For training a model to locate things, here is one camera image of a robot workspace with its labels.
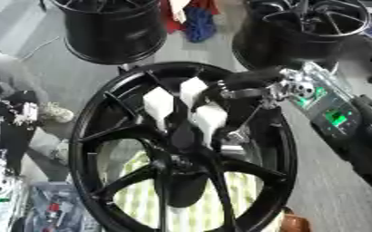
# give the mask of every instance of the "yellow mesh mat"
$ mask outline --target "yellow mesh mat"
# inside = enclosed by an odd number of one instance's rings
[[[128,161],[120,177],[139,169],[149,163],[144,151],[139,151]],[[238,172],[227,172],[225,178],[230,193],[231,204],[236,216],[244,213],[257,197],[257,182],[252,175]],[[113,197],[114,203],[126,214],[149,227],[159,225],[159,199],[155,193],[153,180],[131,185],[117,192]],[[282,213],[279,214],[263,232],[279,231]],[[223,224],[223,210],[217,192],[210,181],[202,197],[187,208],[168,207],[168,227],[171,232],[199,232],[220,227]]]

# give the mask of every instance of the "cable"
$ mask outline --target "cable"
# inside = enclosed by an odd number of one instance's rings
[[[26,56],[24,56],[21,60],[22,61],[26,61],[28,60],[29,58],[31,58],[38,50],[40,50],[41,48],[47,46],[48,44],[51,44],[52,42],[60,39],[61,36],[56,36],[54,39],[50,40],[50,41],[47,41],[45,43],[42,43],[40,44],[39,46],[37,46],[35,49],[33,49],[30,53],[28,53]]]

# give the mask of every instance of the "blue cloth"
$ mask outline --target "blue cloth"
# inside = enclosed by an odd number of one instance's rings
[[[184,23],[186,38],[193,43],[202,42],[212,37],[217,29],[210,11],[188,6],[184,9],[187,21]]]

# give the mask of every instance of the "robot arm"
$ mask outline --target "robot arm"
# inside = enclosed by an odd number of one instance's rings
[[[329,71],[305,63],[301,70],[237,73],[202,92],[194,109],[208,99],[221,102],[256,97],[268,110],[277,108],[280,101],[292,102],[327,145],[372,186],[372,100],[367,96],[352,95]]]

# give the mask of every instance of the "gray carpet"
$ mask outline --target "gray carpet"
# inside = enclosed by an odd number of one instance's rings
[[[194,61],[233,71],[244,70],[233,58],[230,48],[232,35],[238,30],[244,15],[242,6],[235,0],[219,0],[217,3],[221,15],[215,17],[219,32],[213,38],[204,43],[187,43],[181,33],[171,34],[163,48],[143,63]],[[54,7],[46,14],[42,13],[36,4],[32,0],[0,1],[0,49],[5,53],[23,57],[37,45],[63,36],[61,13]],[[339,73],[355,93],[372,97],[372,85],[366,82],[366,77],[372,73],[372,65],[367,62],[370,54],[371,42],[363,38],[352,40],[340,61]],[[76,112],[116,74],[113,66],[77,59],[65,49],[61,39],[39,50],[26,63],[40,76],[53,101]],[[372,189],[306,126],[302,115],[287,103],[284,111],[299,150],[298,182],[289,205],[310,220],[315,232],[372,232]],[[70,128],[47,127],[61,137],[67,137]],[[42,162],[48,176],[61,169]]]

